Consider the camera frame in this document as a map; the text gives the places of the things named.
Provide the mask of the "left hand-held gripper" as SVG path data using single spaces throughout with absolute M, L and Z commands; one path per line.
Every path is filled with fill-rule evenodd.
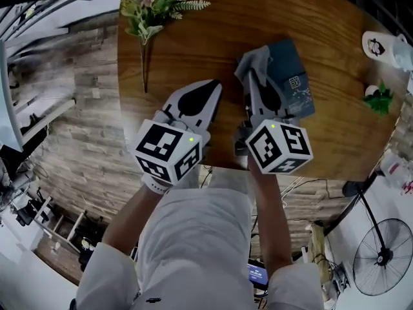
M 221 92 L 219 80 L 199 81 L 173 92 L 137 133 L 133 155 L 140 169 L 175 185 L 203 161 Z

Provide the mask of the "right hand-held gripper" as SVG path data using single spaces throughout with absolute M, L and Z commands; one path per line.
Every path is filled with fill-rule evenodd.
M 313 160 L 307 131 L 297 125 L 296 118 L 267 115 L 287 108 L 285 96 L 276 84 L 267 78 L 262 85 L 255 72 L 248 72 L 244 96 L 250 121 L 237 129 L 236 156 L 251 154 L 263 174 L 292 174 Z

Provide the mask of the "dark blue notebook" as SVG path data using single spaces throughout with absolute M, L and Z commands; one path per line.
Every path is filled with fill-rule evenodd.
M 308 75 L 293 40 L 284 39 L 268 47 L 272 62 L 268 65 L 267 78 L 281 89 L 287 108 L 283 112 L 267 112 L 267 115 L 299 119 L 313 115 L 315 106 Z

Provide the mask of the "grey cleaning cloth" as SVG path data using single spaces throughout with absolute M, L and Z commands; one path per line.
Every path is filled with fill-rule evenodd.
M 265 45 L 244 53 L 234 74 L 240 82 L 243 82 L 248 72 L 253 70 L 256 73 L 258 83 L 265 86 L 267 82 L 267 69 L 271 62 L 270 49 L 268 45 Z

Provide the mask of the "person's left forearm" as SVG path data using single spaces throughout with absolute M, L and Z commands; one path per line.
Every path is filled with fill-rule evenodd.
M 129 255 L 163 195 L 142 186 L 112 219 L 102 242 Z

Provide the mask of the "person's right forearm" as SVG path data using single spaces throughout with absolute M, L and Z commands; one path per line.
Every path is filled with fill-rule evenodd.
M 268 276 L 292 265 L 292 244 L 277 177 L 263 174 L 254 158 L 248 157 L 257 207 L 261 254 Z

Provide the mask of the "person's light trousers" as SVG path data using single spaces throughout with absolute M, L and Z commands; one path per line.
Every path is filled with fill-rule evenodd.
M 198 189 L 200 165 L 196 165 L 174 189 Z M 246 195 L 252 194 L 250 174 L 245 170 L 212 167 L 212 177 L 208 188 L 231 189 Z

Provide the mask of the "white wristband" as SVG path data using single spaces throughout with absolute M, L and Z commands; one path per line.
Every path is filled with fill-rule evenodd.
M 157 179 L 155 179 L 152 175 L 144 173 L 141 178 L 141 181 L 152 191 L 160 195 L 164 195 L 172 185 L 167 183 L 163 185 Z

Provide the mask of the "artificial flower bouquet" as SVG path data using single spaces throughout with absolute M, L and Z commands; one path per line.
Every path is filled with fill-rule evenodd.
M 203 10 L 211 5 L 205 0 L 121 0 L 120 13 L 127 18 L 125 32 L 139 39 L 141 79 L 147 92 L 146 47 L 171 19 L 181 19 L 183 12 Z

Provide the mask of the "small white potted plant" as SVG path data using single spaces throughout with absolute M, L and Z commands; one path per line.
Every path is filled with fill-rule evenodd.
M 369 85 L 363 101 L 376 113 L 387 115 L 393 100 L 393 92 L 382 81 L 379 85 Z

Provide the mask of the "white printed vase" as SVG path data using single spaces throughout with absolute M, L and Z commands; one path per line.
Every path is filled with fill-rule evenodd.
M 413 46 L 403 34 L 393 36 L 366 31 L 361 40 L 364 53 L 370 59 L 388 64 L 394 68 L 413 71 Z

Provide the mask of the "person's white shirt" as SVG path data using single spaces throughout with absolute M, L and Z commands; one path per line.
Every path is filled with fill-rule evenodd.
M 230 189 L 169 191 L 129 255 L 97 244 L 70 310 L 253 310 L 250 205 Z M 323 310 L 315 264 L 268 278 L 268 310 Z

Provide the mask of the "white plastic bag red print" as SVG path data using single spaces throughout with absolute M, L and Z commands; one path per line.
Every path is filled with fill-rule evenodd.
M 401 195 L 413 194 L 413 163 L 387 149 L 383 153 L 379 169 L 391 188 L 398 190 Z

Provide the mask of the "beige wooden ornament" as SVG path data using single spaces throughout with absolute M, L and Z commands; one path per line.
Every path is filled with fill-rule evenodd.
M 310 231 L 308 242 L 308 259 L 315 264 L 325 263 L 325 235 L 323 227 L 317 223 L 310 223 L 306 226 Z

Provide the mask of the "white storage rack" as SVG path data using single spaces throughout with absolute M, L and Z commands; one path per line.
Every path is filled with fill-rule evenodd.
M 60 248 L 77 255 L 84 250 L 94 250 L 101 235 L 99 224 L 102 217 L 93 220 L 87 210 L 73 217 L 66 209 L 56 205 L 51 196 L 43 198 L 38 191 L 37 197 L 32 221 L 53 241 L 53 254 L 57 254 Z

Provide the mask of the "black device with screen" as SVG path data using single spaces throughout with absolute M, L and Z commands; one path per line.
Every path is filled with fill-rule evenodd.
M 247 267 L 249 281 L 255 288 L 265 290 L 269 281 L 265 265 L 257 260 L 249 259 Z

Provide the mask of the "black bag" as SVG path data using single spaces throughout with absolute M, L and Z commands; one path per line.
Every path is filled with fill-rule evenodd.
M 12 149 L 3 145 L 0 149 L 0 158 L 2 159 L 8 176 L 10 179 L 14 178 L 18 168 L 33 152 L 30 149 L 24 149 L 23 152 Z

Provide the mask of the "black standing fan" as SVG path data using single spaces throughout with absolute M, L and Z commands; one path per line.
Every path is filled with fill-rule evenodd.
M 343 193 L 354 197 L 343 221 L 352 281 L 365 296 L 383 295 L 402 281 L 413 261 L 413 222 L 407 217 L 412 198 L 381 180 L 367 191 L 362 183 L 348 181 Z

